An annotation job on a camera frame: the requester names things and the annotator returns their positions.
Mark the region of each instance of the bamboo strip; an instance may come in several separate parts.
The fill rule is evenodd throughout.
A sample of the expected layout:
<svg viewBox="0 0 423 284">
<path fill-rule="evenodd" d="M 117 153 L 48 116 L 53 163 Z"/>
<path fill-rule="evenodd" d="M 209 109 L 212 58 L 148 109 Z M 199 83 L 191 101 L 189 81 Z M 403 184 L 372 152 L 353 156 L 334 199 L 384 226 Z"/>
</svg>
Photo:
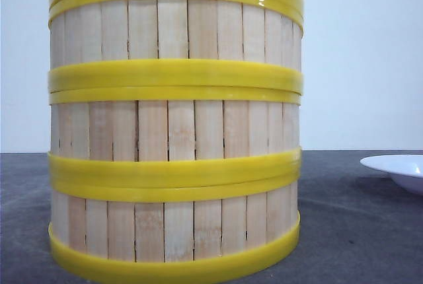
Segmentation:
<svg viewBox="0 0 423 284">
<path fill-rule="evenodd" d="M 82 62 L 102 59 L 101 5 L 81 7 Z M 89 103 L 89 146 L 91 160 L 112 159 L 110 103 Z M 86 246 L 92 255 L 107 258 L 107 202 L 86 200 Z"/>
<path fill-rule="evenodd" d="M 217 59 L 216 0 L 188 0 L 190 58 Z M 196 159 L 223 158 L 220 100 L 195 101 Z M 221 200 L 194 203 L 194 259 L 221 255 Z"/>
<path fill-rule="evenodd" d="M 159 57 L 187 58 L 186 0 L 157 0 Z M 169 160 L 194 159 L 194 103 L 169 101 Z M 165 203 L 165 261 L 193 258 L 193 203 Z"/>
<path fill-rule="evenodd" d="M 301 37 L 298 24 L 293 23 L 293 67 L 301 71 Z M 299 146 L 299 106 L 293 105 L 293 146 Z M 297 222 L 298 184 L 291 184 L 291 225 Z"/>
<path fill-rule="evenodd" d="M 157 0 L 129 0 L 130 58 L 157 58 Z M 138 102 L 139 161 L 167 160 L 167 101 Z M 135 204 L 137 261 L 165 258 L 163 203 Z"/>
<path fill-rule="evenodd" d="M 128 2 L 101 3 L 102 58 L 128 58 Z M 134 101 L 112 103 L 113 160 L 136 160 L 136 111 Z M 134 203 L 108 202 L 108 257 L 135 261 Z"/>
<path fill-rule="evenodd" d="M 71 146 L 71 110 L 70 104 L 59 104 L 59 155 L 61 157 L 72 156 Z M 56 192 L 57 203 L 57 227 L 58 238 L 69 245 L 69 196 Z"/>
<path fill-rule="evenodd" d="M 264 10 L 243 5 L 244 60 L 265 62 Z M 268 104 L 249 101 L 249 155 L 268 154 Z M 266 193 L 247 196 L 247 248 L 266 243 Z"/>
<path fill-rule="evenodd" d="M 63 65 L 63 53 L 65 50 L 65 16 L 61 14 L 52 21 L 50 34 L 50 67 L 56 68 Z M 58 155 L 59 154 L 59 106 L 57 104 L 52 105 L 52 128 L 51 128 L 51 149 L 50 152 Z M 51 215 L 53 233 L 60 239 L 65 238 L 64 234 L 61 234 L 61 218 L 63 213 L 58 212 L 59 206 L 59 193 L 55 190 L 51 192 Z"/>
<path fill-rule="evenodd" d="M 294 65 L 294 49 L 293 49 L 293 22 L 288 17 L 282 16 L 282 65 L 285 67 L 295 69 Z M 293 109 L 294 104 L 284 103 L 283 105 L 283 126 L 282 126 L 282 140 L 284 142 L 284 150 L 289 150 L 296 147 L 293 144 L 294 138 L 294 124 L 293 124 Z M 284 228 L 283 232 L 289 230 L 292 226 L 292 213 L 295 211 L 296 221 L 296 208 L 297 200 L 293 201 L 292 195 L 296 193 L 296 182 L 284 189 L 283 205 L 284 208 Z"/>
<path fill-rule="evenodd" d="M 242 5 L 217 2 L 217 49 L 219 59 L 243 60 Z M 223 103 L 224 155 L 245 157 L 249 153 L 248 102 Z M 222 255 L 243 251 L 246 246 L 246 197 L 222 200 Z"/>
<path fill-rule="evenodd" d="M 90 159 L 112 160 L 112 104 L 91 102 Z M 107 201 L 87 199 L 87 252 L 107 258 Z"/>
<path fill-rule="evenodd" d="M 275 11 L 265 10 L 265 56 L 266 63 L 282 65 L 282 25 L 281 15 Z M 283 151 L 282 140 L 282 113 L 283 104 L 281 102 L 268 103 L 268 134 L 269 153 Z M 287 217 L 284 208 L 284 199 L 290 197 L 290 188 L 283 187 L 267 193 L 267 241 L 277 239 L 284 231 L 284 221 Z"/>
<path fill-rule="evenodd" d="M 81 62 L 82 42 L 81 10 L 65 13 L 65 54 L 64 65 Z M 88 104 L 69 104 L 71 118 L 71 157 L 89 157 Z M 69 202 L 69 246 L 85 252 L 85 199 L 68 196 Z"/>
</svg>

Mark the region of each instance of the wooden slat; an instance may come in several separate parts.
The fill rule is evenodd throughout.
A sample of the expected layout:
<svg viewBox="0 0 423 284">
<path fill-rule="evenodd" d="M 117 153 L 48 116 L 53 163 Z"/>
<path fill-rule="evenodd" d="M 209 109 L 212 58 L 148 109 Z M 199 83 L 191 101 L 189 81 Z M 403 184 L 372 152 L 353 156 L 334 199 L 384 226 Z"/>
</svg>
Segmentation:
<svg viewBox="0 0 423 284">
<path fill-rule="evenodd" d="M 81 13 L 81 62 L 101 61 L 101 6 L 83 5 Z"/>
<path fill-rule="evenodd" d="M 72 155 L 89 158 L 89 108 L 86 102 L 71 105 Z M 69 196 L 69 243 L 75 250 L 85 252 L 85 199 Z"/>
<path fill-rule="evenodd" d="M 169 101 L 169 160 L 194 160 L 194 103 Z M 193 259 L 193 203 L 165 203 L 165 261 Z"/>
<path fill-rule="evenodd" d="M 82 6 L 81 15 L 81 62 L 100 61 L 101 56 L 101 7 L 100 3 Z M 89 158 L 111 160 L 110 104 L 88 104 Z M 86 199 L 85 232 L 87 253 L 107 258 L 107 202 Z"/>
<path fill-rule="evenodd" d="M 63 65 L 65 54 L 65 15 L 58 15 L 50 28 L 50 67 Z"/>
<path fill-rule="evenodd" d="M 128 2 L 101 3 L 102 58 L 105 61 L 128 58 Z M 136 158 L 136 112 L 134 101 L 112 103 L 113 160 Z M 135 261 L 134 203 L 108 202 L 108 257 Z"/>
<path fill-rule="evenodd" d="M 112 103 L 91 102 L 90 159 L 112 160 Z M 87 199 L 87 252 L 107 258 L 107 201 Z"/>
<path fill-rule="evenodd" d="M 293 23 L 293 67 L 301 71 L 301 37 L 302 31 Z M 293 105 L 293 147 L 299 146 L 299 106 Z M 291 225 L 297 222 L 297 182 L 291 184 Z"/>
<path fill-rule="evenodd" d="M 80 63 L 82 51 L 81 10 L 71 9 L 65 13 L 64 65 Z M 71 114 L 72 157 L 89 157 L 88 104 L 69 104 Z M 85 252 L 85 199 L 69 197 L 69 246 Z"/>
<path fill-rule="evenodd" d="M 59 114 L 59 155 L 72 157 L 71 146 L 71 111 L 70 104 L 58 104 Z M 54 227 L 58 238 L 64 244 L 69 245 L 69 196 L 56 192 L 57 223 Z"/>
<path fill-rule="evenodd" d="M 187 58 L 186 0 L 157 0 L 159 57 Z M 194 159 L 194 103 L 169 101 L 169 160 Z M 165 203 L 165 261 L 193 258 L 193 203 Z"/>
<path fill-rule="evenodd" d="M 157 0 L 129 0 L 130 58 L 157 58 Z M 167 160 L 167 101 L 138 102 L 139 161 Z M 136 260 L 165 259 L 164 204 L 135 204 Z"/>
<path fill-rule="evenodd" d="M 188 0 L 190 58 L 217 59 L 217 2 Z M 195 101 L 196 159 L 223 158 L 220 100 Z M 221 255 L 221 200 L 194 203 L 194 259 Z"/>
<path fill-rule="evenodd" d="M 265 62 L 264 9 L 243 5 L 244 60 Z M 268 104 L 249 102 L 249 155 L 268 154 Z M 247 196 L 247 248 L 266 243 L 266 193 Z"/>
<path fill-rule="evenodd" d="M 65 51 L 65 15 L 62 13 L 52 21 L 50 35 L 50 67 L 56 68 L 63 65 Z M 52 128 L 51 128 L 51 152 L 59 155 L 59 105 L 52 105 Z M 51 208 L 52 208 L 52 226 L 53 233 L 58 239 L 66 240 L 67 236 L 63 233 L 63 219 L 65 227 L 67 209 L 59 213 L 59 193 L 52 190 Z"/>
<path fill-rule="evenodd" d="M 243 14 L 240 3 L 217 1 L 217 49 L 219 59 L 243 60 Z M 224 102 L 224 155 L 244 157 L 249 153 L 248 102 Z M 246 197 L 222 200 L 222 255 L 243 251 L 246 246 Z"/>
<path fill-rule="evenodd" d="M 295 65 L 295 54 L 293 46 L 293 23 L 292 20 L 288 17 L 282 16 L 282 65 L 289 68 L 296 68 Z M 284 142 L 284 150 L 290 150 L 294 148 L 293 138 L 295 127 L 293 124 L 293 104 L 284 103 L 283 107 L 283 131 L 282 139 Z M 289 230 L 292 225 L 292 212 L 295 210 L 297 200 L 293 201 L 293 193 L 296 193 L 296 182 L 285 187 L 284 198 L 283 198 L 283 217 L 284 217 L 284 227 L 283 232 Z"/>
<path fill-rule="evenodd" d="M 266 9 L 265 20 L 265 56 L 266 63 L 282 65 L 282 19 L 279 13 Z M 282 103 L 268 103 L 269 153 L 283 151 L 282 138 Z M 267 193 L 267 242 L 277 239 L 284 231 L 287 213 L 284 199 L 289 196 L 289 187 L 278 188 Z"/>
</svg>

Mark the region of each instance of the white plate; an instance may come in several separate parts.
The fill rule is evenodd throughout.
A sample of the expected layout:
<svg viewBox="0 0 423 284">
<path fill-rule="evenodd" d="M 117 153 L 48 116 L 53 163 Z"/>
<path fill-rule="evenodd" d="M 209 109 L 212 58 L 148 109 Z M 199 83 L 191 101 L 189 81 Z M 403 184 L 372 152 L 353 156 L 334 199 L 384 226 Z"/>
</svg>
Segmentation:
<svg viewBox="0 0 423 284">
<path fill-rule="evenodd" d="M 364 166 L 389 173 L 395 183 L 423 195 L 423 155 L 379 155 L 360 161 Z"/>
</svg>

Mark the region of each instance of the gray table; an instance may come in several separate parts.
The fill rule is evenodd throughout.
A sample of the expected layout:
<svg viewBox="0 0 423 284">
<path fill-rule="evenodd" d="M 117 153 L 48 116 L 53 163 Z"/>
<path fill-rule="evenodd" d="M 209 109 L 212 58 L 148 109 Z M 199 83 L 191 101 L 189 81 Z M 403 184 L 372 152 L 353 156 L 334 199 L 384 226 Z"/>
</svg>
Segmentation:
<svg viewBox="0 0 423 284">
<path fill-rule="evenodd" d="M 423 197 L 359 164 L 378 154 L 406 151 L 305 151 L 299 246 L 230 283 L 423 283 Z M 46 155 L 1 155 L 2 283 L 90 283 L 51 258 L 49 219 Z"/>
</svg>

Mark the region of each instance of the white wall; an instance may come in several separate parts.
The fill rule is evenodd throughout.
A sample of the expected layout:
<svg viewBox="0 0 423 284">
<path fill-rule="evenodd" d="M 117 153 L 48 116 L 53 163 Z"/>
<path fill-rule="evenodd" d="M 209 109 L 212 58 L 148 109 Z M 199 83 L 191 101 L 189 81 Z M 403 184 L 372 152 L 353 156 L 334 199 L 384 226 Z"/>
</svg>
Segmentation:
<svg viewBox="0 0 423 284">
<path fill-rule="evenodd" d="M 305 0 L 304 149 L 423 149 L 423 0 Z M 48 0 L 1 0 L 1 150 L 47 151 Z"/>
</svg>

